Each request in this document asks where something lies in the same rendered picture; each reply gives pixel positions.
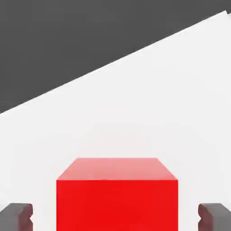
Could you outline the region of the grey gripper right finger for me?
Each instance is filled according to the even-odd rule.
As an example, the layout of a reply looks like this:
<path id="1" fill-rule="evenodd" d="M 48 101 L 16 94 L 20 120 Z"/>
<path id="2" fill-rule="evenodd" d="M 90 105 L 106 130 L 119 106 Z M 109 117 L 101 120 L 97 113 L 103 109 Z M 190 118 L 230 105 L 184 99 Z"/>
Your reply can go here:
<path id="1" fill-rule="evenodd" d="M 231 211 L 221 203 L 201 203 L 198 214 L 198 231 L 231 231 Z"/>

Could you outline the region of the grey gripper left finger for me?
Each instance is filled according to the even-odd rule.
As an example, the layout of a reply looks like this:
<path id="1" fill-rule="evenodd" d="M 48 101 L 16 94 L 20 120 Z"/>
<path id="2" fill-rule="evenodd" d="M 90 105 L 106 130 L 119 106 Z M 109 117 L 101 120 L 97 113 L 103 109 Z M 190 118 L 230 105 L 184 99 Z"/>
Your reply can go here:
<path id="1" fill-rule="evenodd" d="M 33 231 L 32 215 L 32 204 L 10 203 L 0 211 L 0 231 Z"/>

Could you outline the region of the small red cube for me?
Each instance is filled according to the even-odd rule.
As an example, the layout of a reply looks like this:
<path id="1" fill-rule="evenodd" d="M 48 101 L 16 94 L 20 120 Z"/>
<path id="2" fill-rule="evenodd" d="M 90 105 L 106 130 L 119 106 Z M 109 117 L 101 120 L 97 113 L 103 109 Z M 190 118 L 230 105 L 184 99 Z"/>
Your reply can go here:
<path id="1" fill-rule="evenodd" d="M 56 181 L 56 231 L 178 231 L 178 180 L 157 158 L 77 158 Z"/>

